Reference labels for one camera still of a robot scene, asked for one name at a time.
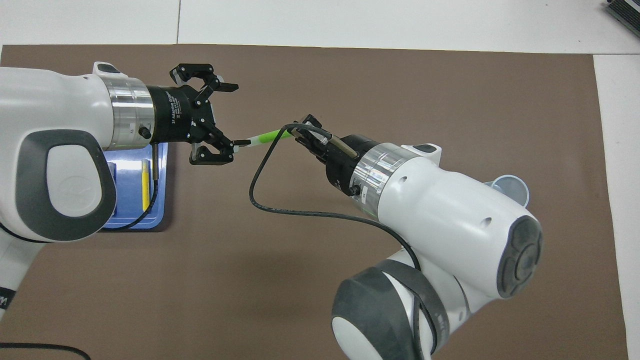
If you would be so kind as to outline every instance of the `black ribbed object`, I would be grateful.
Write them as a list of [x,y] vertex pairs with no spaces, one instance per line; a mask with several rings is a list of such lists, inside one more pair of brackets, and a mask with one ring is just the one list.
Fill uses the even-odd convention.
[[[633,0],[633,2],[640,6],[640,0]],[[607,12],[640,37],[640,12],[626,0],[610,0]]]

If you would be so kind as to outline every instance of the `blue tray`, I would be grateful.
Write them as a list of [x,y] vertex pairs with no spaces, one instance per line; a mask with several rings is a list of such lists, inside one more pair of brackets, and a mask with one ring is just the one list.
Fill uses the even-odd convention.
[[[151,230],[158,226],[164,217],[164,199],[166,195],[166,163],[167,163],[166,143],[158,145],[160,178],[158,180],[158,195],[156,203],[151,212],[136,224],[131,230]],[[151,145],[144,149],[106,151],[104,157],[109,163],[109,169],[113,174],[116,183],[117,202],[113,216],[109,219],[105,228],[125,226],[134,222],[142,213],[142,166],[143,161],[148,164],[149,199],[153,194]]]

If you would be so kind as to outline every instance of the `white floor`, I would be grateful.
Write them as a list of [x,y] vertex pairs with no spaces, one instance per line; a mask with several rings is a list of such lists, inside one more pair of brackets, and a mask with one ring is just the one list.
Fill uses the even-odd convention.
[[3,44],[251,44],[594,56],[629,359],[640,359],[640,38],[604,0],[0,0]]

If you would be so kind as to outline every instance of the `yellow marker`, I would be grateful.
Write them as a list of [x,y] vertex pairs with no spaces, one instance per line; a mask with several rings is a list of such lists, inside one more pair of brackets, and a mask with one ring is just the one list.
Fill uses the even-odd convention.
[[149,160],[142,160],[142,210],[149,207]]

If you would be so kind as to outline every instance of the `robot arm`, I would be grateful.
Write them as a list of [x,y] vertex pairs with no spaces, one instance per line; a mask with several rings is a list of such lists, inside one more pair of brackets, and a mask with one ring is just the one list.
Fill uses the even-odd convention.
[[[216,127],[209,96],[238,86],[208,64],[170,75],[179,87],[145,85],[102,62],[84,76],[0,67],[0,317],[45,243],[83,239],[111,217],[116,190],[103,151],[188,142],[192,164],[233,161],[242,141]],[[185,85],[191,78],[203,88]]]
[[[311,115],[302,123],[321,127]],[[340,285],[332,327],[351,360],[428,357],[486,303],[531,280],[542,232],[517,177],[483,184],[442,170],[433,144],[291,134],[325,164],[334,187],[406,240],[420,265],[401,250]]]

